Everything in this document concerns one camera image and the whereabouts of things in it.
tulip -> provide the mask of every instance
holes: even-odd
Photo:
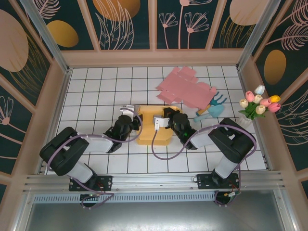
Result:
[[[245,98],[247,99],[248,102],[252,102],[255,100],[255,96],[251,91],[246,92]]]
[[[279,103],[272,103],[268,109],[271,111],[271,112],[277,112],[279,109],[280,109],[281,105]]]
[[[277,102],[279,102],[281,99],[280,99],[280,97],[278,96],[278,95],[273,95],[273,96],[271,96],[270,97],[270,101],[272,102],[272,103],[277,103]]]
[[[255,94],[262,95],[264,93],[265,87],[263,85],[259,85],[255,89]]]
[[[254,103],[260,103],[260,101],[262,100],[262,96],[261,95],[256,95],[255,96],[255,100],[254,100]]]
[[[248,101],[246,99],[240,100],[240,106],[246,108],[248,106]]]
[[[265,112],[265,110],[266,110],[266,108],[265,108],[264,105],[259,105],[259,106],[256,107],[256,113],[259,114],[259,115],[263,114]]]
[[[266,107],[268,107],[271,104],[270,99],[263,99],[260,101],[260,105],[264,105]]]

pink paper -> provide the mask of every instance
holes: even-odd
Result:
[[[216,88],[207,83],[198,82],[196,71],[183,67],[175,67],[172,72],[156,88],[161,90],[157,96],[166,103],[183,101],[190,108],[204,109],[216,94]]]

pink tulip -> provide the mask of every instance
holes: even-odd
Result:
[[[248,92],[246,92],[245,98],[250,103],[255,100],[255,96],[254,96],[254,94],[250,90]]]
[[[266,107],[268,107],[271,104],[270,99],[263,99],[260,101],[260,105],[264,105]]]
[[[272,103],[271,105],[269,105],[268,109],[271,112],[277,112],[280,109],[281,105],[279,103]]]

black mounting bracket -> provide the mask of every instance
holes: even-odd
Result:
[[[212,177],[212,173],[196,175],[195,182],[198,184],[198,189],[232,189],[232,185],[237,188],[240,185],[237,173],[231,173],[220,186],[213,182]]]
[[[112,176],[97,176],[96,179],[96,184],[94,185],[94,188],[92,188],[95,191],[111,191],[111,187],[112,187]],[[69,180],[69,188],[68,190],[70,192],[83,192],[83,191],[87,191],[86,189],[82,188],[79,184],[76,183],[76,181],[74,181],[73,179]]]

toy shovel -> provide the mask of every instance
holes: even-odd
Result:
[[[200,120],[207,118],[209,116],[212,116],[213,118],[217,118],[223,112],[224,109],[225,109],[225,107],[222,104],[209,107],[208,110],[207,110],[208,113],[206,113],[202,116],[198,116],[198,117],[194,118],[193,120],[196,123],[196,122],[199,122]]]

